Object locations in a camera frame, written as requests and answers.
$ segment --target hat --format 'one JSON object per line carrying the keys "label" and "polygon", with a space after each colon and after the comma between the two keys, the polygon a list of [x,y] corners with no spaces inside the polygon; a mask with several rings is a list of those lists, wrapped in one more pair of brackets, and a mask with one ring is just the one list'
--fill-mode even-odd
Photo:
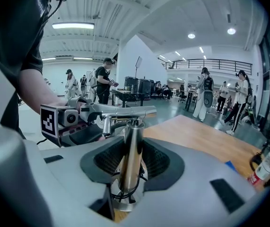
{"label": "hat", "polygon": [[246,75],[245,71],[239,70],[239,73],[238,73],[238,74],[236,73],[235,76],[238,77],[240,73],[241,73],[243,76]]}
{"label": "hat", "polygon": [[111,62],[113,64],[113,60],[108,57],[103,60],[103,63],[106,63],[106,62]]}

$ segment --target hair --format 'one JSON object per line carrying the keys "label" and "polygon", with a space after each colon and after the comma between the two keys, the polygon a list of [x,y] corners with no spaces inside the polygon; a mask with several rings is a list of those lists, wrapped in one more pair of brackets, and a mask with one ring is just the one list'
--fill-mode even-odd
{"label": "hair", "polygon": [[209,76],[209,70],[206,67],[202,68],[202,73],[205,73],[206,75]]}
{"label": "hair", "polygon": [[239,74],[242,74],[244,76],[244,79],[247,80],[247,82],[248,82],[248,88],[250,88],[251,84],[250,84],[248,75],[245,73],[245,71],[241,71],[241,72],[239,72]]}
{"label": "hair", "polygon": [[68,75],[67,80],[71,80],[72,76],[73,76],[73,72],[71,72],[70,75]]}

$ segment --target black t-shirt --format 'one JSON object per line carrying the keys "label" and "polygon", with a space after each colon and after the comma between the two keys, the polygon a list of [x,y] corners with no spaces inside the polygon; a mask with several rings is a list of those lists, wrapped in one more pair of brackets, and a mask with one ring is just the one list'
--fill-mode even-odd
{"label": "black t-shirt", "polygon": [[[95,72],[95,75],[96,75],[96,78],[98,78],[98,76],[103,76],[103,79],[104,80],[107,80],[109,81],[109,78],[108,78],[108,74],[106,73],[106,70],[103,66],[100,66],[97,68],[96,72]],[[103,88],[104,90],[110,90],[110,85],[108,84],[104,84],[104,83],[100,83],[97,81],[97,87],[101,87]]]}
{"label": "black t-shirt", "polygon": [[47,0],[0,0],[0,70],[16,89],[1,124],[17,131],[19,74],[26,69],[42,73],[39,46],[47,15]]}

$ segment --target white sneaker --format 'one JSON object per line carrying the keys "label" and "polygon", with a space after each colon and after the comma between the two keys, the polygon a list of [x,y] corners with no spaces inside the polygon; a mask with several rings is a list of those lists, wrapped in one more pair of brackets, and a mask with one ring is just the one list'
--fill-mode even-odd
{"label": "white sneaker", "polygon": [[226,131],[226,134],[234,135],[234,133],[232,131]]}
{"label": "white sneaker", "polygon": [[220,119],[219,122],[220,122],[223,126],[225,126],[225,124],[226,124],[226,123],[224,122],[223,119]]}

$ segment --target balcony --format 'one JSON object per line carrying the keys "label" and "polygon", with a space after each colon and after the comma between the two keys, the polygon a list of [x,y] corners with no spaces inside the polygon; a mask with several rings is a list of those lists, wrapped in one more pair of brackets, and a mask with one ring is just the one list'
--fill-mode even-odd
{"label": "balcony", "polygon": [[186,61],[172,61],[165,62],[161,60],[161,63],[167,70],[175,69],[192,69],[207,67],[209,71],[220,70],[223,73],[236,73],[239,70],[244,70],[247,75],[252,74],[252,64],[243,61],[230,61],[230,60],[218,60],[218,59],[190,59]]}

